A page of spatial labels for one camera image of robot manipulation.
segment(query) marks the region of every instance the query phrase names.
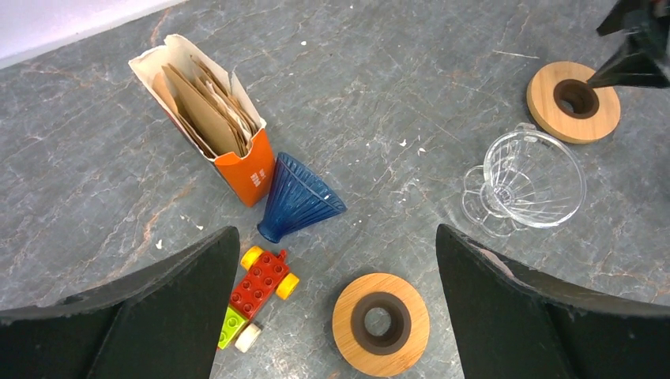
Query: toy car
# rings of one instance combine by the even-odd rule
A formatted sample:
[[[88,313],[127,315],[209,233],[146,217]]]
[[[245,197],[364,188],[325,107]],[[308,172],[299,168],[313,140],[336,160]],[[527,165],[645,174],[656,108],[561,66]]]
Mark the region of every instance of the toy car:
[[[225,349],[236,338],[235,347],[246,353],[261,333],[261,329],[253,322],[256,313],[273,292],[286,300],[295,290],[300,279],[289,272],[284,263],[286,256],[286,250],[281,250],[275,256],[258,246],[244,253],[240,264],[247,270],[247,274],[231,293],[219,337],[220,349]]]

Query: green lego brick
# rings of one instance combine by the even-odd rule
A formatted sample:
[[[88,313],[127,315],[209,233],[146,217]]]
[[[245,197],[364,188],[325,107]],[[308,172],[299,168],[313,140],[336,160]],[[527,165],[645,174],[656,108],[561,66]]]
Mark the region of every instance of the green lego brick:
[[[249,320],[244,318],[243,315],[239,314],[238,311],[228,305],[224,327],[221,329],[221,335],[219,336],[218,347],[222,350],[225,349],[237,336],[237,333],[244,328],[244,325],[246,325],[248,321]]]

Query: yellow toy wheel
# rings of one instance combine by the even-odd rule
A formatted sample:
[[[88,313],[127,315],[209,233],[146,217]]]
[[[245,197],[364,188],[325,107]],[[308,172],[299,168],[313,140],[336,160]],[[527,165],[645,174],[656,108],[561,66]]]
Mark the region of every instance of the yellow toy wheel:
[[[246,253],[242,256],[242,261],[239,263],[244,267],[245,270],[249,271],[249,268],[254,265],[258,257],[264,253],[264,250],[258,246],[254,246],[251,249],[248,249]]]
[[[286,275],[286,277],[279,282],[279,286],[277,286],[277,296],[282,300],[286,300],[288,296],[293,293],[293,290],[298,287],[299,281],[300,279],[298,279],[298,276],[295,276],[292,273]]]

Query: white toy wheel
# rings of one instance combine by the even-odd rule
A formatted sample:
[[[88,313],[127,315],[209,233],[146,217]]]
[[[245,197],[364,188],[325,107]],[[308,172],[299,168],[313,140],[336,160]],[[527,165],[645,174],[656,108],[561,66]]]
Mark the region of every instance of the white toy wheel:
[[[235,341],[235,347],[242,353],[246,353],[251,345],[256,342],[258,335],[261,334],[261,329],[256,324],[249,323],[247,327],[239,333]]]

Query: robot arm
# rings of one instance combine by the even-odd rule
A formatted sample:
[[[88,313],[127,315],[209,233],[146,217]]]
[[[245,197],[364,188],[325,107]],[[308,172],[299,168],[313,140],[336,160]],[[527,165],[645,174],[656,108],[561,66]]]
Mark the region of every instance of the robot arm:
[[[670,0],[619,0],[597,32],[606,36],[620,30],[626,37],[622,45],[587,84],[670,88]]]

